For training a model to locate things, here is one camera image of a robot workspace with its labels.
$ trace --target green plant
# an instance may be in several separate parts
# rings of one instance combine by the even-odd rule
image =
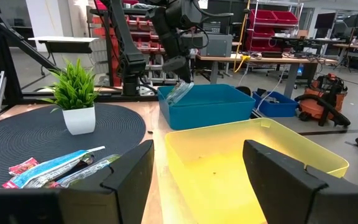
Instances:
[[[52,90],[56,100],[41,100],[55,103],[63,110],[92,107],[93,101],[99,93],[99,91],[94,90],[94,75],[92,74],[92,70],[86,71],[81,66],[80,59],[77,60],[76,65],[73,65],[67,60],[66,64],[67,67],[64,71],[51,72],[52,75],[58,78],[59,82],[53,83],[52,87],[46,87]]]

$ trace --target white plant pot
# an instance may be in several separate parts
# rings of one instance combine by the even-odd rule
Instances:
[[[96,126],[94,106],[91,108],[63,110],[68,131],[72,135],[92,133]]]

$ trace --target blue plastic bin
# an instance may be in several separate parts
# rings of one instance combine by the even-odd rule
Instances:
[[[257,108],[262,98],[256,94],[256,92],[252,92],[252,97],[255,99],[255,108]],[[261,113],[273,118],[287,118],[295,115],[295,109],[298,106],[297,102],[276,91],[272,92],[269,97],[276,98],[280,103],[269,103],[268,101],[264,101],[259,107]]]
[[[255,100],[232,86],[194,85],[175,105],[166,97],[173,86],[158,88],[160,110],[174,130],[200,128],[249,119]]]

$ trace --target black circular mat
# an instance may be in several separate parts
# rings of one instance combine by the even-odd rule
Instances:
[[[124,154],[144,137],[145,123],[139,114],[122,106],[96,104],[93,133],[72,136],[61,110],[46,106],[0,121],[0,184],[11,176],[8,168],[31,157],[39,163],[80,149],[106,146],[94,152],[99,160],[111,154]]]

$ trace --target potted plant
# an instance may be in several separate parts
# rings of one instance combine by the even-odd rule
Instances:
[[[69,61],[66,64],[64,71],[51,72],[59,82],[46,87],[52,90],[56,100],[43,100],[62,109],[66,127],[72,135],[92,133],[96,125],[93,101],[99,93],[94,90],[94,75],[81,66],[80,59],[75,66]]]

